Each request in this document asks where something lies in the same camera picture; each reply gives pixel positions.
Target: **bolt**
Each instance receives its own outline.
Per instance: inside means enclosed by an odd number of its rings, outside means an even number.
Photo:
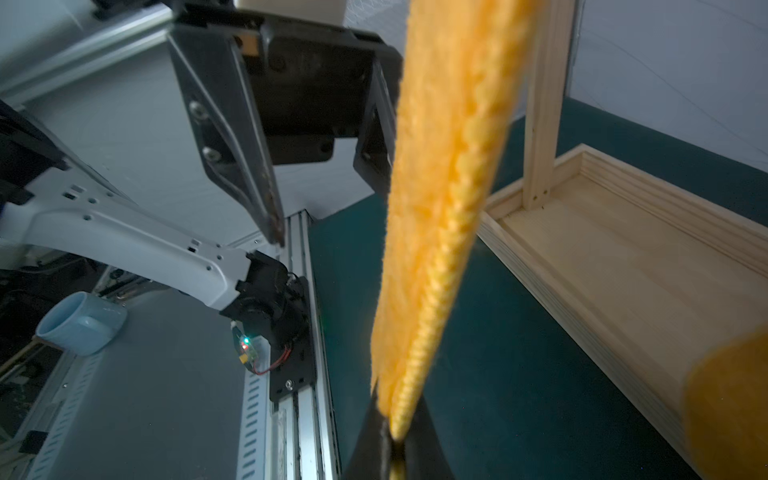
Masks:
[[[209,162],[218,162],[221,160],[221,154],[211,147],[203,147],[203,157]]]
[[[208,110],[199,101],[192,100],[190,102],[190,114],[192,114],[195,120],[208,120]]]

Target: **wooden post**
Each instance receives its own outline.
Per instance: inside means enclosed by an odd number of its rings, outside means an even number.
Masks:
[[[541,13],[525,112],[523,207],[540,207],[551,193],[554,155],[576,0],[550,0]]]

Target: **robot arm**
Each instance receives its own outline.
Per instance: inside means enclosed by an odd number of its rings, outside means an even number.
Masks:
[[[216,310],[239,294],[246,252],[210,242],[158,220],[77,168],[48,168],[25,186],[32,196],[7,203],[0,236],[136,273],[185,292]]]
[[[327,161],[337,137],[357,137],[354,168],[386,193],[402,59],[377,35],[205,2],[180,3],[167,35],[204,171],[271,243],[284,242],[274,164]],[[273,401],[290,394],[286,379],[314,381],[306,279],[157,219],[1,102],[0,208],[6,240],[171,286],[264,336],[280,360]]]

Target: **yellow fabric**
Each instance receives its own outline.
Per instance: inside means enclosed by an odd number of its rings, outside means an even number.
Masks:
[[[715,352],[689,375],[684,425],[709,480],[768,478],[768,333]]]
[[[372,388],[405,437],[515,106],[540,1],[413,0],[397,109]]]

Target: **ceramic cup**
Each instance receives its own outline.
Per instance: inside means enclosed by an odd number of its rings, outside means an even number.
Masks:
[[[91,293],[76,292],[51,308],[35,333],[77,355],[91,355],[114,338],[127,316],[123,306]]]

